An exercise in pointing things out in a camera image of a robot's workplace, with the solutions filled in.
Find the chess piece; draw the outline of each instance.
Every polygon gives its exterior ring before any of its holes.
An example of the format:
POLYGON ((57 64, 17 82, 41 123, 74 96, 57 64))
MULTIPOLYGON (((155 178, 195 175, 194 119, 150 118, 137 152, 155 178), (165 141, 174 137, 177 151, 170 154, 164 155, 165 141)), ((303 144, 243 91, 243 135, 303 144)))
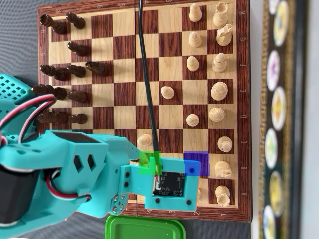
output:
POLYGON ((224 82, 217 82, 211 88, 211 96, 216 101, 221 101, 225 99, 228 93, 227 85, 224 82))
POLYGON ((84 124, 88 121, 88 117, 86 114, 70 115, 69 121, 71 123, 84 124))
POLYGON ((65 15, 66 19, 70 22, 73 23, 75 28, 77 29, 82 29, 85 26, 85 20, 81 18, 80 16, 75 15, 74 13, 68 12, 65 15))
POLYGON ((68 72, 79 78, 84 77, 86 73, 85 68, 82 66, 69 65, 66 69, 68 72))
POLYGON ((186 118, 186 123, 190 127, 196 127, 199 124, 199 117, 197 115, 195 115, 195 114, 190 114, 186 118))
POLYGON ((224 53, 219 53, 213 60, 212 67, 216 73, 223 72, 226 69, 227 60, 224 53))
POLYGON ((196 32, 196 31, 191 32, 190 35, 189 35, 189 40, 188 40, 188 42, 189 42, 189 45, 190 45, 191 47, 193 47, 193 48, 198 48, 198 47, 200 47, 202 41, 201 41, 201 37, 200 37, 200 35, 198 34, 198 32, 196 32))
POLYGON ((221 122, 225 117, 225 112, 222 108, 212 108, 208 114, 209 118, 213 122, 221 122))
POLYGON ((217 30, 217 43, 220 46, 227 46, 233 37, 233 26, 231 24, 227 24, 222 29, 217 30))
POLYGON ((199 5, 196 3, 193 3, 190 6, 189 19, 192 22, 198 22, 201 20, 201 18, 202 18, 202 13, 201 13, 199 5))
POLYGON ((102 62, 88 61, 85 67, 100 76, 106 76, 106 64, 102 62))
POLYGON ((221 207, 227 207, 230 203, 230 193, 226 186, 218 186, 215 190, 217 203, 221 207))
POLYGON ((222 28, 227 24, 228 16, 227 16, 228 6, 224 2, 219 2, 215 9, 215 14, 213 17, 213 23, 218 28, 222 28))
POLYGON ((231 168, 226 161, 218 161, 215 165, 215 174, 217 177, 230 178, 231 168))
POLYGON ((152 143, 152 137, 149 134, 143 134, 137 142, 140 146, 149 146, 152 143))
POLYGON ((190 56, 187 59, 187 68, 190 71, 197 71, 199 68, 199 61, 194 57, 194 56, 190 56))
POLYGON ((74 41, 68 42, 68 48, 75 52, 78 56, 85 56, 87 54, 87 47, 81 44, 77 44, 74 41))
POLYGON ((57 34, 64 34, 66 31, 65 23, 54 21, 50 16, 44 14, 40 17, 40 23, 46 27, 52 27, 57 34))
POLYGON ((168 99, 168 100, 173 98, 175 95, 174 89, 172 87, 169 87, 169 86, 163 86, 161 88, 160 92, 163 95, 163 97, 165 99, 168 99))
POLYGON ((53 113, 50 111, 44 111, 38 115, 36 118, 41 123, 67 123, 68 122, 68 113, 67 112, 58 112, 53 113))
POLYGON ((70 91, 68 93, 68 97, 71 100, 77 101, 77 102, 86 102, 87 94, 83 91, 70 91))
POLYGON ((217 146, 221 151, 228 153, 229 151, 231 151, 233 143, 230 138, 223 136, 218 140, 217 146))
POLYGON ((58 81, 64 81, 68 76, 68 71, 66 68, 62 67, 54 67, 49 65, 40 65, 40 71, 42 71, 45 75, 54 76, 54 78, 58 81))

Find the green plastic lid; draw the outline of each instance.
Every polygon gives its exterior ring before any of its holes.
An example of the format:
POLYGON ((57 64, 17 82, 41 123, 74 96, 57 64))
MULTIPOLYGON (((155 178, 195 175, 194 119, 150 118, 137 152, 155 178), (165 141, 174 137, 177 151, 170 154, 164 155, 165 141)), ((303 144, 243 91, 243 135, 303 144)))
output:
POLYGON ((177 220, 108 216, 104 239, 186 239, 177 220))

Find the pawn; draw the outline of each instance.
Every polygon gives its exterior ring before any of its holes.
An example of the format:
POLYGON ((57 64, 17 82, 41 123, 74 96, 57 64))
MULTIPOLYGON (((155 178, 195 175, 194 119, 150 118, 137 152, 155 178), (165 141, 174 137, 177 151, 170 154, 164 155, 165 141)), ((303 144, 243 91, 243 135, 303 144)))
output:
POLYGON ((140 146, 149 146, 152 143, 152 137, 149 134, 143 134, 137 141, 140 146))
POLYGON ((186 118, 186 123, 190 127, 196 127, 199 124, 199 117, 197 115, 195 115, 195 114, 190 114, 186 118))
POLYGON ((44 14, 40 17, 40 23, 46 27, 52 27, 57 34, 64 34, 66 31, 65 23, 54 21, 50 16, 44 14))
POLYGON ((193 3, 190 6, 189 19, 192 22, 198 22, 201 20, 201 18, 202 18, 202 13, 201 13, 199 5, 196 3, 193 3))
POLYGON ((223 136, 218 140, 217 146, 220 151, 228 153, 229 151, 231 151, 233 143, 229 137, 223 136))
POLYGON ((69 121, 71 123, 84 124, 88 121, 88 117, 86 114, 70 115, 69 121))
POLYGON ((216 101, 222 101, 228 93, 227 85, 224 82, 217 82, 211 88, 211 96, 216 101))
POLYGON ((68 12, 65 15, 66 19, 70 22, 73 23, 75 28, 77 29, 82 29, 85 26, 85 20, 74 13, 68 12))
POLYGON ((187 59, 187 68, 190 71, 197 71, 199 68, 199 61, 194 57, 194 56, 190 56, 187 59))
POLYGON ((69 41, 68 48, 75 52, 78 56, 85 56, 87 54, 87 47, 81 44, 77 44, 73 41, 69 41))
POLYGON ((68 93, 68 97, 71 100, 77 101, 77 102, 86 102, 87 94, 83 91, 70 91, 68 93))
POLYGON ((201 37, 198 34, 198 32, 193 31, 190 35, 189 35, 189 45, 193 48, 198 48, 201 46, 201 37))
POLYGON ((84 77, 86 73, 85 68, 82 66, 69 65, 66 69, 68 72, 79 78, 84 77))
POLYGON ((219 53, 213 60, 213 71, 216 73, 223 72, 226 69, 227 60, 224 53, 219 53))
POLYGON ((168 99, 170 100, 171 98, 174 97, 175 95, 175 92, 174 92, 174 89, 172 87, 169 87, 169 86, 163 86, 160 90, 161 94, 163 95, 163 97, 165 99, 168 99))
POLYGON ((219 2, 215 9, 215 14, 213 17, 213 23, 218 28, 224 27, 228 21, 227 15, 228 6, 224 2, 219 2))
POLYGON ((233 26, 231 24, 227 24, 222 29, 217 30, 217 43, 220 46, 227 46, 233 37, 233 26))

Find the chess square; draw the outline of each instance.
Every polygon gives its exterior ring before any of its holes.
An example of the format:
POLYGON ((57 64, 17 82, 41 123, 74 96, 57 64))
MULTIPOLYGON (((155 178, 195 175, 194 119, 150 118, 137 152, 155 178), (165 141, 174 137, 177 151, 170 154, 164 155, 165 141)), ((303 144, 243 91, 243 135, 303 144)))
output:
POLYGON ((93 128, 93 108, 92 107, 74 107, 71 110, 73 115, 86 114, 88 121, 84 124, 71 123, 72 129, 83 130, 93 128))
POLYGON ((181 56, 182 55, 182 34, 160 33, 159 34, 159 56, 181 56))
POLYGON ((135 82, 135 59, 113 61, 114 83, 135 82))
POLYGON ((113 60, 113 38, 92 39, 92 61, 113 60))
POLYGON ((217 37, 217 30, 208 30, 207 31, 207 53, 208 54, 233 54, 233 39, 227 46, 220 46, 216 40, 217 37))
POLYGON ((208 103, 209 104, 233 104, 234 103, 233 79, 222 79, 222 80, 208 79, 207 88, 208 88, 208 103), (217 82, 224 82, 227 85, 227 89, 228 89, 225 99, 221 101, 216 101, 211 96, 211 88, 217 82))
MULTIPOLYGON (((159 105, 159 82, 150 82, 152 104, 159 105)), ((145 92, 145 83, 136 82, 136 105, 137 106, 146 106, 146 92, 145 92)))
POLYGON ((199 69, 190 71, 187 68, 189 56, 183 56, 183 80, 206 80, 207 79, 207 55, 194 56, 199 61, 199 69))
POLYGON ((114 106, 114 128, 135 129, 135 106, 114 106))
MULTIPOLYGON (((146 64, 148 66, 149 81, 159 81, 159 59, 147 58, 146 64)), ((142 59, 135 59, 135 80, 136 82, 144 81, 142 59)))
POLYGON ((183 153, 182 129, 159 129, 159 150, 162 153, 183 153))
POLYGON ((208 129, 208 147, 209 153, 219 154, 234 154, 235 142, 234 142, 234 130, 233 129, 208 129), (223 137, 229 137, 233 143, 233 146, 229 152, 221 151, 218 146, 218 140, 223 137))
POLYGON ((184 151, 207 152, 208 154, 208 130, 207 129, 184 129, 184 151))
MULTIPOLYGON (((139 36, 135 36, 135 46, 136 46, 136 58, 141 58, 141 48, 139 36)), ((144 49, 147 58, 158 57, 159 56, 159 36, 158 34, 145 34, 144 35, 144 49)))
POLYGON ((113 61, 100 61, 105 63, 106 67, 106 76, 100 76, 94 72, 92 72, 92 84, 109 84, 113 83, 114 71, 113 71, 113 61))
POLYGON ((181 8, 159 9, 159 33, 182 32, 181 8))
MULTIPOLYGON (((153 106, 155 127, 159 127, 159 106, 153 106)), ((151 128, 147 106, 136 106, 136 128, 151 128)))
POLYGON ((207 29, 206 6, 199 6, 202 13, 202 18, 198 22, 192 22, 189 19, 190 7, 182 8, 183 31, 203 31, 207 29))
POLYGON ((129 59, 135 58, 135 37, 118 36, 113 38, 113 58, 129 59))
POLYGON ((136 129, 115 129, 114 135, 125 137, 131 144, 136 146, 136 129))
POLYGON ((114 107, 93 107, 93 129, 114 129, 114 107))
POLYGON ((135 82, 114 83, 114 105, 134 106, 135 90, 135 82))
POLYGON ((207 80, 183 81, 183 104, 207 104, 207 80))
POLYGON ((92 85, 93 106, 114 106, 114 85, 94 84, 92 85))
POLYGON ((112 14, 92 16, 92 38, 105 38, 113 36, 112 14))
POLYGON ((197 31, 201 38, 201 46, 193 48, 189 44, 189 36, 192 31, 183 31, 183 56, 207 55, 207 31, 197 31))
POLYGON ((183 85, 182 81, 160 81, 159 82, 159 104, 160 105, 182 105, 183 104, 183 85), (164 86, 172 87, 174 90, 174 97, 165 99, 161 93, 164 86))
MULTIPOLYGON (((154 34, 159 32, 158 28, 159 15, 157 10, 142 12, 143 34, 154 34)), ((138 35, 138 12, 135 12, 135 34, 138 35)))
POLYGON ((183 58, 160 57, 159 58, 159 81, 181 81, 183 79, 183 58))
POLYGON ((160 105, 159 128, 183 129, 183 106, 160 105))
POLYGON ((207 105, 183 105, 183 127, 184 128, 208 128, 207 123, 207 105), (196 127, 190 127, 186 118, 190 114, 195 114, 199 118, 199 124, 196 127))
POLYGON ((77 102, 72 100, 72 107, 91 107, 92 104, 92 85, 73 85, 72 91, 83 91, 86 93, 85 102, 77 102))
POLYGON ((91 52, 92 52, 92 46, 91 46, 91 39, 87 40, 78 40, 73 41, 77 44, 84 45, 86 47, 86 55, 85 56, 79 56, 75 54, 75 52, 71 51, 71 61, 72 62, 83 62, 83 61, 90 61, 91 60, 91 52))
POLYGON ((134 11, 114 13, 113 36, 130 36, 134 34, 134 11))

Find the light chess piece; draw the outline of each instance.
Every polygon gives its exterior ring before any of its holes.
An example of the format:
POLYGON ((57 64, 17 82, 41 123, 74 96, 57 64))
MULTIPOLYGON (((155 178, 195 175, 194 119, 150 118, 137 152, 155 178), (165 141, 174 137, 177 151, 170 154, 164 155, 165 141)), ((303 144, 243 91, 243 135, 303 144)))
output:
POLYGON ((227 24, 222 29, 217 30, 217 43, 220 46, 227 46, 233 37, 233 26, 231 24, 227 24))
POLYGON ((216 27, 221 28, 227 24, 228 15, 227 15, 228 6, 224 2, 219 2, 216 5, 215 14, 213 17, 213 23, 216 27))

